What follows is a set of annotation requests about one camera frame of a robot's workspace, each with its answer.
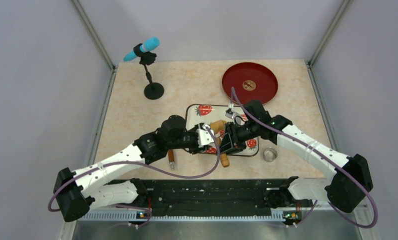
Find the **wooden roller pin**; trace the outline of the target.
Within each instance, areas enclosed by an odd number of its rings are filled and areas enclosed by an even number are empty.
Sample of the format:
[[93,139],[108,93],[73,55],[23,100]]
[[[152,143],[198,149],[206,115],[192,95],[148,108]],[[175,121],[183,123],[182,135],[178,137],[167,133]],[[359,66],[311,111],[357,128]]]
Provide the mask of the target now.
[[218,121],[212,122],[210,124],[210,127],[211,127],[211,130],[213,130],[214,133],[217,135],[216,143],[220,150],[220,163],[221,163],[222,167],[227,168],[230,166],[230,161],[228,159],[227,154],[222,153],[222,150],[221,150],[221,142],[222,142],[221,133],[225,132],[225,124],[226,124],[226,121],[218,120]]

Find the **strawberry pattern white tray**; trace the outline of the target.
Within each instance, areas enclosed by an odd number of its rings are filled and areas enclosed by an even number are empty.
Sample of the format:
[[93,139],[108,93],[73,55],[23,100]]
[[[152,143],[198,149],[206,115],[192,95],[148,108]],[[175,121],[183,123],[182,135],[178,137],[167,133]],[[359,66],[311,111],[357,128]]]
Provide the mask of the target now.
[[[210,124],[218,120],[231,122],[232,120],[225,116],[227,106],[211,104],[192,104],[186,110],[186,128],[193,128],[198,123]],[[253,157],[259,151],[258,138],[245,141],[246,148],[238,153],[230,153],[232,156]]]

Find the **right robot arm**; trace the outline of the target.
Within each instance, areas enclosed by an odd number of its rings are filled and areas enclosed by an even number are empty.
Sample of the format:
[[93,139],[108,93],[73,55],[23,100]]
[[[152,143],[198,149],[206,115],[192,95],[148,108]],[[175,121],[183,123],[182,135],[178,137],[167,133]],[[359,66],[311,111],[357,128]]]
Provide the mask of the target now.
[[225,124],[220,152],[233,155],[246,149],[246,141],[261,138],[288,149],[315,167],[323,178],[294,178],[280,192],[280,200],[293,206],[299,200],[331,203],[351,213],[373,189],[367,160],[360,154],[340,153],[301,131],[282,115],[270,116],[258,100],[243,105],[247,120]]

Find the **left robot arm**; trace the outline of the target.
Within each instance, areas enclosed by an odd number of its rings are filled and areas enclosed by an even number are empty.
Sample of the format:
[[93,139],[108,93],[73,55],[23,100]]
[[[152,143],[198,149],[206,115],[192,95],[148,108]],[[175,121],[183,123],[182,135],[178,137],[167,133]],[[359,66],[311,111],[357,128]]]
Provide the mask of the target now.
[[140,167],[151,167],[151,163],[167,156],[169,150],[188,149],[197,154],[216,143],[215,134],[224,122],[199,123],[186,129],[186,121],[172,115],[155,131],[146,133],[118,153],[84,168],[64,168],[57,174],[53,196],[49,201],[57,202],[50,212],[60,212],[65,222],[85,216],[90,210],[119,203],[132,203],[140,207],[147,201],[147,193],[134,181],[117,185],[110,182],[119,176]]

